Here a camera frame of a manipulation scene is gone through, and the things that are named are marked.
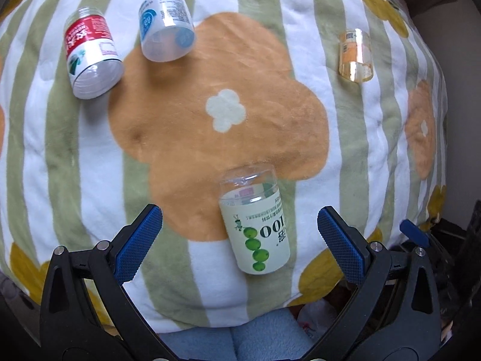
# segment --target blue label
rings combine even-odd
[[[148,9],[142,14],[142,17],[140,18],[140,39],[141,40],[144,40],[145,35],[147,34],[147,31],[151,27],[153,20],[155,19],[156,16],[157,16],[157,13],[153,9]]]
[[[188,28],[180,27],[176,34],[176,43],[181,48],[190,48],[194,43],[194,32]]]

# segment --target orange flower pattern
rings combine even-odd
[[[431,88],[426,80],[418,83],[407,100],[406,139],[416,172],[424,180],[429,176],[436,154],[436,120],[432,108]]]
[[[375,16],[383,21],[388,21],[400,37],[407,38],[409,36],[404,19],[388,0],[362,1]]]
[[[164,64],[136,47],[109,119],[119,145],[150,165],[151,195],[167,223],[190,240],[224,240],[223,172],[270,162],[280,179],[313,177],[326,163],[329,130],[324,106],[291,78],[287,50],[261,24],[220,13],[197,35],[191,53]]]

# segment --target orange label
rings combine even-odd
[[[342,63],[357,61],[357,44],[345,43],[342,46]]]

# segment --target bottle label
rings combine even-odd
[[[348,31],[342,37],[342,63],[349,62],[371,63],[371,49],[356,31]]]
[[[155,33],[165,27],[177,26],[177,45],[190,48],[194,43],[194,26],[185,0],[145,0],[140,6],[139,20],[141,41],[144,41],[149,30]]]
[[[226,205],[224,199],[242,197],[246,191],[251,195],[255,188],[226,194],[220,209],[239,268],[248,274],[268,274],[284,266],[290,257],[279,190],[246,205]]]
[[[104,60],[119,60],[105,18],[100,15],[83,17],[66,31],[64,44],[70,82],[89,66]]]

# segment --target plastic bottle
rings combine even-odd
[[[371,39],[356,28],[341,35],[339,52],[339,74],[345,79],[362,83],[372,79]]]
[[[70,84],[80,99],[104,94],[124,74],[105,17],[97,8],[78,9],[68,18],[64,46]]]
[[[274,167],[252,165],[228,171],[219,205],[239,268],[268,274],[290,257],[287,220]]]
[[[185,0],[145,0],[139,21],[142,52],[150,61],[173,61],[194,47],[195,30]]]

